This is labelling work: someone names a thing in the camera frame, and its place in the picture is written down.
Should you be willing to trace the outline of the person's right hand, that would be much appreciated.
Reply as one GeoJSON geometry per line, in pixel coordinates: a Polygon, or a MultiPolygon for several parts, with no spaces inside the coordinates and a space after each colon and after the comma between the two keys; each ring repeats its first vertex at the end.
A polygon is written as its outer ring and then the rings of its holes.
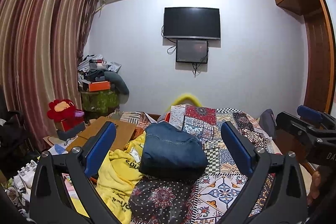
{"type": "Polygon", "coordinates": [[[307,205],[310,206],[320,194],[320,187],[327,181],[332,169],[328,166],[319,166],[311,177],[309,194],[307,195],[307,205]]]}

